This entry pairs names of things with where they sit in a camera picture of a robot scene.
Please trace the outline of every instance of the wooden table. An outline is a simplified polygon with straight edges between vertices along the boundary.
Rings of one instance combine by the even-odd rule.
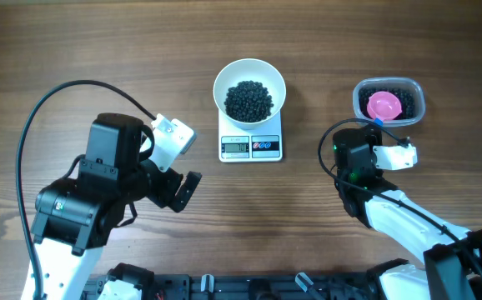
[[[239,58],[261,58],[284,75],[282,162],[218,160],[213,80]],[[0,299],[19,297],[28,267],[13,181],[19,133],[49,88],[79,78],[112,83],[194,128],[198,140],[173,168],[203,174],[180,214],[138,202],[137,222],[112,232],[95,273],[120,262],[192,275],[320,273],[412,258],[347,215],[316,156],[325,129],[353,116],[354,86],[383,76],[414,78],[427,95],[423,121],[396,130],[413,139],[420,163],[387,178],[443,219],[482,228],[482,3],[1,6]],[[38,191],[85,152],[103,112],[149,122],[99,87],[61,92],[35,118],[23,157],[30,222]]]

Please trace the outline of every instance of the digital kitchen scale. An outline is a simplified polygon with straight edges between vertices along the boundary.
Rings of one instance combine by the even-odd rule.
[[[235,127],[218,112],[218,159],[223,163],[263,163],[282,159],[280,112],[255,129]]]

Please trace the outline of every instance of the clear plastic container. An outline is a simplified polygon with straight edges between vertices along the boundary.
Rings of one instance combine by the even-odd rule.
[[[408,90],[414,96],[415,117],[405,120],[385,121],[384,127],[391,128],[415,124],[423,118],[426,111],[423,89],[415,80],[406,77],[377,77],[362,80],[352,92],[352,105],[357,118],[373,120],[369,116],[365,116],[359,107],[359,90],[361,88],[401,88]]]

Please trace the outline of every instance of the green led light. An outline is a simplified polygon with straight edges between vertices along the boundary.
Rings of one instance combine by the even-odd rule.
[[[356,175],[355,173],[350,173],[349,180],[352,183],[355,182],[356,180],[358,180],[358,175]]]

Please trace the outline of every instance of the pink cup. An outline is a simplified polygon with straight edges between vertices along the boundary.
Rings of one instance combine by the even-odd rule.
[[[373,120],[393,120],[402,112],[399,99],[391,92],[375,92],[369,97],[367,113]]]

